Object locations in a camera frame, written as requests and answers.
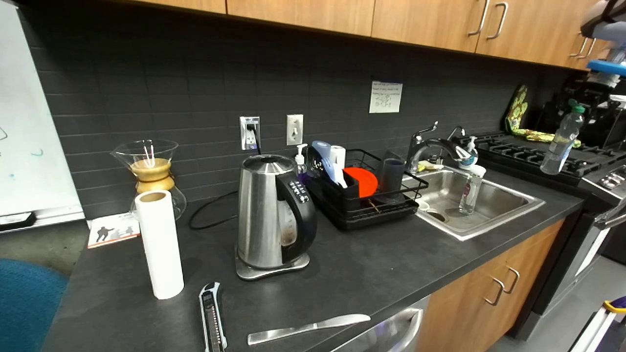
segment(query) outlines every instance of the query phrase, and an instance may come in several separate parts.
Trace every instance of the paper towel roll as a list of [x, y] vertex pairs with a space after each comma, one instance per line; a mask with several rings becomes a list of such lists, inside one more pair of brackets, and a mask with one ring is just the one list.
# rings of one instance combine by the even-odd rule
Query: paper towel roll
[[136, 197], [144, 252], [157, 299], [171, 299], [185, 287], [177, 221], [171, 191], [146, 191]]

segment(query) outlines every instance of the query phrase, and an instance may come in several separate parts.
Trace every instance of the whiteboard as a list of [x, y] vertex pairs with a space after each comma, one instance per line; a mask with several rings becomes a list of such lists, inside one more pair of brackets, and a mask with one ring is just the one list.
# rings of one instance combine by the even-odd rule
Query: whiteboard
[[18, 8], [0, 0], [0, 221], [24, 211], [85, 219]]

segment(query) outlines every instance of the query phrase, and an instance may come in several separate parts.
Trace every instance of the pour-over coffee dripper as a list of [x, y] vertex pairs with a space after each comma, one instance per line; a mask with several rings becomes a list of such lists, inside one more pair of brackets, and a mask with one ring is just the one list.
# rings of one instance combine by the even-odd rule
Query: pour-over coffee dripper
[[177, 187], [175, 178], [171, 176], [173, 158], [179, 148], [179, 142], [165, 139], [140, 139], [132, 142], [118, 144], [112, 150], [112, 156], [128, 166], [138, 178], [138, 193], [167, 189], [173, 193], [175, 217], [187, 209], [187, 197]]

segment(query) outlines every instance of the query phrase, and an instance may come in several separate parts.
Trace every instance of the kettle handle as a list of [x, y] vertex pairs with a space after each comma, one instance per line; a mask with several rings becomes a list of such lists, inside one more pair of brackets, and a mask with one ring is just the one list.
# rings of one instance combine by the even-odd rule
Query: kettle handle
[[277, 189], [279, 189], [279, 197], [285, 197], [290, 203], [298, 223], [296, 242], [283, 246], [283, 260], [292, 262], [294, 258], [304, 254], [316, 238], [316, 230], [318, 230], [316, 205], [314, 205], [314, 199], [310, 197], [310, 191], [296, 178], [294, 172], [277, 176]]

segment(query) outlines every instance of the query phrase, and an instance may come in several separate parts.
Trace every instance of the teal chair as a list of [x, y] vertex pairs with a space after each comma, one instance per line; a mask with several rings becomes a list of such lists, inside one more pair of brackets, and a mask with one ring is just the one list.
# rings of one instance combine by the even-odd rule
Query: teal chair
[[0, 260], [0, 350], [40, 352], [67, 277], [18, 260]]

